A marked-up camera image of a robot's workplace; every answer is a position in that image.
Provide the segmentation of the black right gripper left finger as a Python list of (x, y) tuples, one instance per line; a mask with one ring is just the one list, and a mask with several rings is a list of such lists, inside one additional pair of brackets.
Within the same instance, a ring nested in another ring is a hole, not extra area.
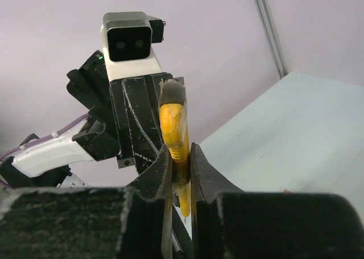
[(171, 258), (172, 159), (124, 187), (20, 188), (1, 197), (2, 258)]

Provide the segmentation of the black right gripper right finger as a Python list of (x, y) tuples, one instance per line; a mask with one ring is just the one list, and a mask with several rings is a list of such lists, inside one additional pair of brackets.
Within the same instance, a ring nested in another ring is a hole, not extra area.
[(191, 146), (194, 258), (362, 258), (363, 225), (332, 194), (245, 192)]

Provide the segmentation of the yellow utility knife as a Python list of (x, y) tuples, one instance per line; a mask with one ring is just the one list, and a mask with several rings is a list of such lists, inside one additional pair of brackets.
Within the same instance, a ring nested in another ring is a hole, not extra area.
[(164, 144), (173, 160), (172, 186), (184, 218), (191, 213), (191, 168), (185, 86), (174, 79), (162, 80), (159, 121)]

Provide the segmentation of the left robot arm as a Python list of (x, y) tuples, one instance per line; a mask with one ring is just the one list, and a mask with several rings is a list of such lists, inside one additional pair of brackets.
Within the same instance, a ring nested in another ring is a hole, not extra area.
[(111, 61), (107, 50), (82, 59), (78, 69), (61, 75), (54, 64), (63, 57), (9, 55), (1, 52), (1, 184), (23, 187), (118, 187), (151, 166), (163, 144), (158, 111), (147, 97), (142, 116), (131, 123), (125, 94), (128, 83), (149, 77), (170, 82), (151, 48), (145, 57)]

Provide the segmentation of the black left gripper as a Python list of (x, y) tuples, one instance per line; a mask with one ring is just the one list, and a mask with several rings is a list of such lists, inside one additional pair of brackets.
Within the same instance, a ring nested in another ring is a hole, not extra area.
[(168, 79), (174, 79), (170, 73), (157, 73), (110, 83), (120, 145), (119, 166), (135, 166), (141, 174), (152, 165), (165, 145), (159, 121), (159, 83)]

